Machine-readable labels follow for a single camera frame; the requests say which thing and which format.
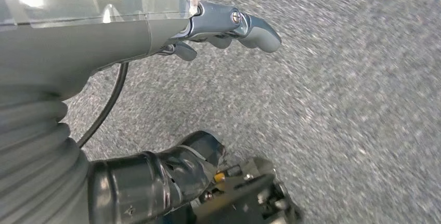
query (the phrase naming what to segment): screw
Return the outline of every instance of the screw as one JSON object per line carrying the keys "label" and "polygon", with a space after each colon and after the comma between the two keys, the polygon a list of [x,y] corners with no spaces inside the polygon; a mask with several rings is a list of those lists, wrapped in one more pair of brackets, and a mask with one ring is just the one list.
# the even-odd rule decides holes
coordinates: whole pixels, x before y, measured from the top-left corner
{"label": "screw", "polygon": [[248,180],[251,180],[251,179],[253,179],[254,178],[254,176],[253,175],[250,175],[250,174],[247,174],[247,175],[245,175],[245,177],[243,178],[245,181],[248,181]]}
{"label": "screw", "polygon": [[213,195],[210,192],[205,193],[204,201],[209,201],[213,198]]}
{"label": "screw", "polygon": [[239,24],[240,21],[242,20],[242,17],[240,16],[240,13],[237,11],[234,11],[231,13],[231,20],[236,23]]}

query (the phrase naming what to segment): gray carpet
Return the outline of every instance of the gray carpet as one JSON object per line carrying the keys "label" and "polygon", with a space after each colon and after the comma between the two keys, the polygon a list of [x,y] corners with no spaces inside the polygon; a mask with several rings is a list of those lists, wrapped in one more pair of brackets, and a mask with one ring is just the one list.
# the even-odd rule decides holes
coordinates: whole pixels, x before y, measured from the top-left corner
{"label": "gray carpet", "polygon": [[[206,0],[268,20],[283,47],[193,44],[133,62],[86,145],[91,159],[160,151],[212,129],[234,163],[278,166],[306,223],[441,223],[441,0]],[[116,68],[71,99],[79,139]]]}

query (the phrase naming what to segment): black power cord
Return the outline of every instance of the black power cord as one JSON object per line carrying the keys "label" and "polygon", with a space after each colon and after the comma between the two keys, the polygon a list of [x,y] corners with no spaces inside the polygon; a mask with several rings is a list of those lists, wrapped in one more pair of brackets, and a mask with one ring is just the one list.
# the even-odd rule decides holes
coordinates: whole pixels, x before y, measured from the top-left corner
{"label": "black power cord", "polygon": [[97,117],[95,122],[92,124],[92,126],[90,126],[90,128],[86,131],[86,133],[84,133],[81,139],[77,142],[80,148],[82,148],[87,143],[87,141],[89,141],[89,139],[93,136],[93,134],[98,130],[98,128],[101,126],[101,124],[109,115],[110,111],[112,110],[113,106],[118,100],[118,97],[121,94],[125,79],[127,77],[127,71],[128,71],[128,62],[121,63],[120,70],[118,72],[118,77],[116,78],[112,94],[110,95],[110,98],[107,101],[106,106],[104,106],[103,110],[101,111],[100,115]]}

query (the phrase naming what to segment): orange component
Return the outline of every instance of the orange component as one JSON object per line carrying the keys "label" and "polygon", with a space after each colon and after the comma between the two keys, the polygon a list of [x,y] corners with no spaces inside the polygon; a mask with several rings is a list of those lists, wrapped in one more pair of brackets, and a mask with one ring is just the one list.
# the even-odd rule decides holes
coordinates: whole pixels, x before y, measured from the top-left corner
{"label": "orange component", "polygon": [[225,180],[225,174],[224,173],[218,173],[214,176],[215,182],[222,182]]}

